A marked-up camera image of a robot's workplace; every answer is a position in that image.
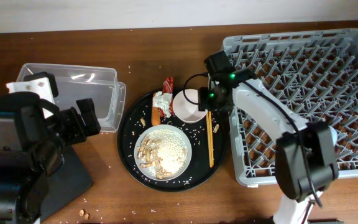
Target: wooden chopstick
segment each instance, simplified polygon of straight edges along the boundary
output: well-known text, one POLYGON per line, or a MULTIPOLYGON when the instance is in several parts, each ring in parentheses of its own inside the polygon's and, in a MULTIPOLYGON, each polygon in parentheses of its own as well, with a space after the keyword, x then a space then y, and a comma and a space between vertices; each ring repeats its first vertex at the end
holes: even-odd
POLYGON ((214 166, 214 152, 213 152, 213 138, 212 138, 212 120, 211 112, 206 114, 206 129, 208 134, 208 152, 209 152, 209 167, 214 166))

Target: transparent container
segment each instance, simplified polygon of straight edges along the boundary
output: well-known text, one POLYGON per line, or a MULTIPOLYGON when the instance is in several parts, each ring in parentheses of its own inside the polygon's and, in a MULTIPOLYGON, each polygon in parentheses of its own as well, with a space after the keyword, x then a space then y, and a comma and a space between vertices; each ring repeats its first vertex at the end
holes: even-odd
POLYGON ((92 98, 101 131, 117 131, 124 110, 126 86, 117 81, 115 69, 27 63, 16 81, 22 82, 24 77, 39 72, 55 75, 59 95, 54 100, 61 110, 73 106, 80 112, 75 101, 92 98))

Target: white plate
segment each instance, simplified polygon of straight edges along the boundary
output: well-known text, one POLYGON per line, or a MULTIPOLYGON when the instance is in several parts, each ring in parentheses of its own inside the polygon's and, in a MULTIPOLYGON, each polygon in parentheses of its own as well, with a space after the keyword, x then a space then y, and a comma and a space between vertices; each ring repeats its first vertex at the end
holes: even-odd
MULTIPOLYGON (((198 103, 198 91, 187 89, 186 96, 189 100, 198 103)), ((175 115, 184 123, 193 124, 206 115, 205 111, 199 111, 198 105, 194 105, 186 100, 183 91, 180 91, 173 99, 173 111, 175 115)))
POLYGON ((144 131, 140 136, 139 138, 137 139, 136 141, 136 144, 135 144, 135 149, 134 149, 134 157, 135 157, 135 162, 136 162, 136 165, 137 165, 137 168, 147 177, 147 178, 150 178, 152 180, 159 180, 159 181, 167 181, 167 180, 172 180, 172 179, 175 179, 177 178, 178 176, 180 176, 180 174, 182 174, 186 169, 187 167, 189 166, 190 164, 190 160, 191 160, 191 143, 188 139, 188 137, 186 136, 185 133, 183 133, 183 131, 181 131, 180 129, 174 127, 174 126, 170 126, 170 125, 167 125, 167 124, 160 124, 160 125, 157 125, 157 126, 153 126, 149 129, 147 129, 146 131, 144 131), (163 178, 162 180, 158 179, 157 177, 155 176, 152 176, 152 174, 150 173, 149 171, 149 168, 142 168, 140 166, 140 163, 141 163, 141 160, 140 159, 137 159, 136 158, 136 155, 137 155, 137 147, 140 146, 143 138, 146 136, 146 134, 148 133, 151 133, 155 130, 159 130, 159 129, 167 129, 167 130, 170 130, 170 131, 174 131, 176 133, 178 133, 182 139, 184 140, 185 142, 185 145, 187 147, 187 157, 186 157, 186 161, 185 161, 185 164, 183 165, 183 167, 179 170, 179 172, 177 172, 176 174, 170 176, 170 177, 165 177, 163 178))

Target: wall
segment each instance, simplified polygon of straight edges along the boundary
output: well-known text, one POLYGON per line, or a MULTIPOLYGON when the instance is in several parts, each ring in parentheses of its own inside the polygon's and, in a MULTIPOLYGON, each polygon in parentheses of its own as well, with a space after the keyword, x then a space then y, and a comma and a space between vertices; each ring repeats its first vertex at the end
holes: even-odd
POLYGON ((356 0, 0 0, 0 32, 357 19, 356 0))

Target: black tray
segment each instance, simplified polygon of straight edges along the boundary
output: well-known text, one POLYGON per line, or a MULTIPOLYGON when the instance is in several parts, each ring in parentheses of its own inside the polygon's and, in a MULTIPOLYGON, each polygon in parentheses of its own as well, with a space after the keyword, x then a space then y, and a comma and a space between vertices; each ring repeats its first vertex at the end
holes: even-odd
MULTIPOLYGON (((184 122, 182 122, 176 116, 161 119, 162 124, 170 124, 181 128, 182 131, 188 136, 192 146, 191 161, 188 168, 186 171, 184 171, 184 173, 182 173, 182 175, 173 180, 169 180, 168 182, 150 180, 147 178, 145 179, 145 176, 137 168, 135 163, 134 145, 138 137, 146 129, 152 127, 152 97, 156 91, 160 90, 151 91, 143 96, 141 99, 136 101, 123 116, 118 129, 117 145, 119 156, 125 168, 141 184, 164 192, 179 192, 192 189, 193 187, 196 187, 207 181, 222 163, 226 152, 225 140, 228 138, 228 132, 224 128, 221 116, 217 113, 213 113, 213 127, 215 127, 215 124, 219 123, 219 130, 216 134, 213 134, 214 166, 209 168, 206 118, 203 118, 201 121, 198 121, 195 124, 185 125, 183 125, 184 122), (146 127, 143 127, 140 123, 141 118, 145 119, 146 127)), ((175 88, 173 91, 173 96, 175 97, 175 95, 180 91, 182 91, 182 89, 175 88)))

